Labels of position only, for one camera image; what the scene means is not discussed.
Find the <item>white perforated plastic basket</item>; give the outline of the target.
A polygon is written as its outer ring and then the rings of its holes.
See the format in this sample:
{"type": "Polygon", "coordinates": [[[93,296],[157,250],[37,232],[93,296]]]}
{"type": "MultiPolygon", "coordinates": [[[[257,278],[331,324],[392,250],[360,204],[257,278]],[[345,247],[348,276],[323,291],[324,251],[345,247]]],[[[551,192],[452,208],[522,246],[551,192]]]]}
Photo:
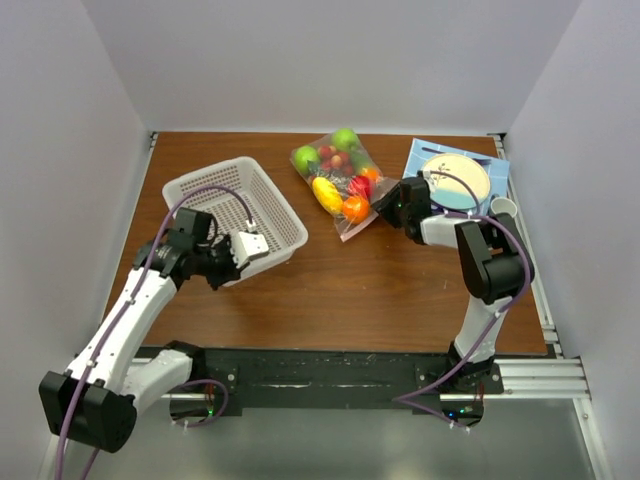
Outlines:
{"type": "Polygon", "coordinates": [[[287,262],[308,241],[308,231],[293,207],[259,163],[248,156],[224,160],[177,177],[162,188],[169,208],[184,206],[213,214],[221,234],[247,226],[251,214],[269,253],[249,264],[243,280],[287,262]]]}

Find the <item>clear zip top bag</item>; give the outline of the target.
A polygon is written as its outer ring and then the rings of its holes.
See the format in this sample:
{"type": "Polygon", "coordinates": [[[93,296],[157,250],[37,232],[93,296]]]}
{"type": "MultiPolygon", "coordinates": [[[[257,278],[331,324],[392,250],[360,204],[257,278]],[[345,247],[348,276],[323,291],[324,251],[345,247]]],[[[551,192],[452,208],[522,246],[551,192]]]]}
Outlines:
{"type": "MultiPolygon", "coordinates": [[[[318,140],[315,140],[311,143],[307,143],[305,145],[310,145],[313,146],[316,150],[318,147],[323,146],[323,145],[332,145],[331,143],[331,134],[333,133],[329,133],[324,135],[323,137],[321,137],[318,140]]],[[[372,194],[372,198],[369,201],[369,205],[370,205],[370,214],[369,217],[362,223],[354,225],[354,224],[350,224],[349,222],[347,222],[344,218],[344,216],[342,215],[342,212],[340,215],[337,216],[333,216],[331,214],[329,214],[319,203],[319,205],[323,208],[324,211],[326,211],[334,220],[334,226],[335,229],[339,235],[339,238],[341,241],[346,242],[348,240],[350,240],[351,238],[353,238],[355,235],[357,235],[358,233],[360,233],[362,230],[364,230],[368,225],[370,225],[377,217],[378,214],[376,213],[376,211],[374,210],[374,203],[379,200],[382,195],[389,189],[391,188],[396,182],[398,182],[396,179],[392,179],[386,175],[383,174],[382,170],[378,167],[378,165],[373,161],[373,159],[371,158],[371,156],[369,155],[368,151],[366,150],[366,148],[363,146],[361,140],[360,140],[360,148],[356,151],[353,152],[347,152],[350,157],[351,157],[351,163],[354,167],[354,174],[352,176],[344,176],[344,175],[339,175],[339,174],[334,174],[334,173],[325,173],[322,172],[320,169],[320,163],[321,160],[313,165],[311,167],[311,171],[310,174],[308,176],[301,176],[301,178],[307,183],[307,185],[309,186],[309,188],[312,191],[312,187],[311,187],[311,183],[313,181],[314,178],[316,177],[324,177],[327,178],[329,181],[331,181],[337,188],[337,190],[339,191],[339,193],[342,196],[343,201],[350,197],[351,195],[348,193],[347,191],[347,186],[351,180],[352,177],[356,176],[356,175],[360,175],[359,172],[363,167],[373,167],[376,168],[379,172],[380,172],[380,179],[377,183],[375,183],[375,189],[373,191],[372,194]]],[[[292,164],[292,166],[294,167],[293,164],[293,152],[297,149],[293,149],[290,155],[290,162],[292,164]]]]}

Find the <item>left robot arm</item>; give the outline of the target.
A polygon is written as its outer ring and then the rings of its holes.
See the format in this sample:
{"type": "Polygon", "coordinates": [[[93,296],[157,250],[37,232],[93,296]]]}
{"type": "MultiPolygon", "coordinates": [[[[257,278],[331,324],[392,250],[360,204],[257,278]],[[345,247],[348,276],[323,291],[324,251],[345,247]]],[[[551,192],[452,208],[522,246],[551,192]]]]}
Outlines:
{"type": "Polygon", "coordinates": [[[138,250],[121,294],[93,338],[63,372],[45,374],[38,393],[58,438],[58,457],[64,457],[70,441],[117,452],[138,417],[176,388],[214,392],[208,421],[225,411],[230,389],[208,374],[200,347],[172,341],[146,366],[129,370],[150,327],[186,281],[202,277],[218,289],[239,280],[253,258],[253,245],[267,252],[253,219],[221,237],[209,234],[215,222],[210,213],[173,209],[138,250]]]}

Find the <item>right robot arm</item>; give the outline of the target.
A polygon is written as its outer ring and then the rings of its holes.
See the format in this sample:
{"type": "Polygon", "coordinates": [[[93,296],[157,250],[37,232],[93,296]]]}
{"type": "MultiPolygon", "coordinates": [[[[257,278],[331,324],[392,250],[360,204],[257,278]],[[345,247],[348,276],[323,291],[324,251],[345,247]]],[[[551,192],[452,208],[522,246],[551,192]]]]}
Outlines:
{"type": "Polygon", "coordinates": [[[458,252],[469,303],[451,344],[444,378],[452,390],[469,392],[481,380],[480,368],[494,358],[508,311],[535,277],[514,219],[507,213],[437,213],[431,188],[420,176],[398,182],[373,203],[373,209],[415,243],[458,252]]]}

